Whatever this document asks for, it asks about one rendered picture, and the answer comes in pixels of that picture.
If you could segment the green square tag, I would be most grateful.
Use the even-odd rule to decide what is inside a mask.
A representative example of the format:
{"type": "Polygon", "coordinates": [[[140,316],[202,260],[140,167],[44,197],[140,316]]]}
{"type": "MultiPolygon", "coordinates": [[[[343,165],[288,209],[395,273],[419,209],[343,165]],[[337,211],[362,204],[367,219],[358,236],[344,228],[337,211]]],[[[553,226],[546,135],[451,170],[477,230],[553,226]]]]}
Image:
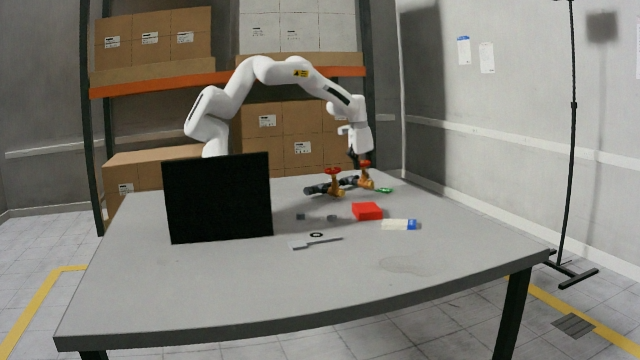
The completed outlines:
{"type": "MultiPolygon", "coordinates": [[[[367,167],[365,167],[365,168],[366,168],[366,171],[368,172],[367,167]]],[[[369,173],[369,172],[368,172],[368,173],[369,173]]],[[[368,173],[367,173],[367,174],[368,174],[368,173]]],[[[368,175],[369,175],[369,174],[368,174],[368,175]]],[[[387,193],[387,194],[388,194],[388,193],[390,193],[390,192],[394,191],[394,189],[389,189],[389,188],[383,188],[383,187],[381,187],[381,188],[376,189],[375,191],[376,191],[376,192],[382,192],[382,193],[387,193]]]]}

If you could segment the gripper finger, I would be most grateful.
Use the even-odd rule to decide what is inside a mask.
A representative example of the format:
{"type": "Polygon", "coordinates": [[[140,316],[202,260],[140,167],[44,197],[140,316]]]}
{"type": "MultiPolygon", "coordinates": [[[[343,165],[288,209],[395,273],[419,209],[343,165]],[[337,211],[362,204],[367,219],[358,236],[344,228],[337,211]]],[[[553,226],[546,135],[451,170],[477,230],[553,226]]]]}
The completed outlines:
{"type": "MultiPolygon", "coordinates": [[[[376,145],[374,143],[373,143],[373,145],[374,145],[374,148],[375,148],[376,145]]],[[[365,155],[366,160],[370,161],[371,165],[372,165],[372,155],[373,155],[374,148],[371,151],[365,152],[366,153],[366,155],[365,155]]]]}
{"type": "Polygon", "coordinates": [[[351,144],[351,146],[349,147],[346,155],[348,155],[349,158],[351,158],[351,160],[353,160],[354,169],[355,170],[360,170],[360,163],[359,163],[359,160],[358,160],[359,154],[354,152],[353,144],[351,144]],[[353,153],[351,154],[352,151],[353,151],[353,153]],[[356,154],[356,157],[355,157],[355,154],[356,154]]]}

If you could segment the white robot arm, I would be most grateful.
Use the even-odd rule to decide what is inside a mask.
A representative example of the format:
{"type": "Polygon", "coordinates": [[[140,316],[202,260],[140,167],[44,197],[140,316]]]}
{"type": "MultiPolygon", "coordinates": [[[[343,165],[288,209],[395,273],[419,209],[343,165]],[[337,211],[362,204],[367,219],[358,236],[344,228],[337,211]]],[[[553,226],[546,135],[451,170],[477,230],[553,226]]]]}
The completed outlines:
{"type": "Polygon", "coordinates": [[[349,125],[338,128],[338,134],[368,127],[364,96],[350,95],[324,78],[309,61],[300,56],[291,56],[285,62],[253,56],[238,66],[224,90],[214,86],[205,88],[193,106],[184,132],[206,143],[202,157],[228,155],[228,126],[205,114],[232,119],[258,77],[266,85],[298,83],[309,94],[329,101],[327,110],[331,115],[349,119],[349,125]]]}

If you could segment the red rectangular block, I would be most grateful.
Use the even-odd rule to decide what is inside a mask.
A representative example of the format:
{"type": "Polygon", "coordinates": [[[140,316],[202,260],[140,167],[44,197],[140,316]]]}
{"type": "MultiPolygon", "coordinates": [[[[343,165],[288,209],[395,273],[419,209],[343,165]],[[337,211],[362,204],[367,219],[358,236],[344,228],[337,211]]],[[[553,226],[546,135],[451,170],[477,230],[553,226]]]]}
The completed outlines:
{"type": "Polygon", "coordinates": [[[382,220],[382,210],[373,202],[352,203],[352,212],[358,221],[382,220]]]}

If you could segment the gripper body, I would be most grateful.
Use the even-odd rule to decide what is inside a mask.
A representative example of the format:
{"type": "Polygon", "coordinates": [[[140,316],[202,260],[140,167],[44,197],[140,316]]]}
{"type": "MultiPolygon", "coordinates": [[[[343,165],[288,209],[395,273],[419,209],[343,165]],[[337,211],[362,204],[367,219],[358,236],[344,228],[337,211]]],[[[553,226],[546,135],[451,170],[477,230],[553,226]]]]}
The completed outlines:
{"type": "Polygon", "coordinates": [[[362,154],[374,148],[370,127],[349,130],[349,147],[353,144],[354,152],[362,154]],[[364,130],[363,130],[364,129],[364,130]]]}

